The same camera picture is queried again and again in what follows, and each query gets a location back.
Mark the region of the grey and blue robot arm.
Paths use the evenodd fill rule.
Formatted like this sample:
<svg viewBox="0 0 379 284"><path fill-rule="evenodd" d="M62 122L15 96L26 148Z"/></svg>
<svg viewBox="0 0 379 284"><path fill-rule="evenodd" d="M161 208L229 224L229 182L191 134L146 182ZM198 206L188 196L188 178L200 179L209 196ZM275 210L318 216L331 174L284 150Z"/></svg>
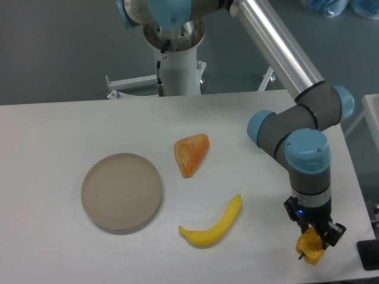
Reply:
<svg viewBox="0 0 379 284"><path fill-rule="evenodd" d="M248 123L250 139L290 177L289 218L302 231L313 227L323 248L334 246L345 227L331 218L330 158L323 131L354 110L351 93L329 86L268 1L117 1L127 28L143 27L155 52L152 83L159 96L198 95L200 63L185 58L204 37L202 17L226 9L248 32L282 81L295 105L276 114L257 112Z"/></svg>

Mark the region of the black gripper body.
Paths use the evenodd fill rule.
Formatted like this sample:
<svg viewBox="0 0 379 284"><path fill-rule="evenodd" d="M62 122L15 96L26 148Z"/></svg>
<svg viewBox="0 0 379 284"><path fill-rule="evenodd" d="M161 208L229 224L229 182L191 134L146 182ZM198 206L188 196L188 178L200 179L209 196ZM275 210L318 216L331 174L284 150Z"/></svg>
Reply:
<svg viewBox="0 0 379 284"><path fill-rule="evenodd" d="M308 207L300 204L297 197L290 196L285 202L284 207L290 220L300 224L309 224L315 230L326 230L328 222L332 222L332 202L329 199L322 206Z"/></svg>

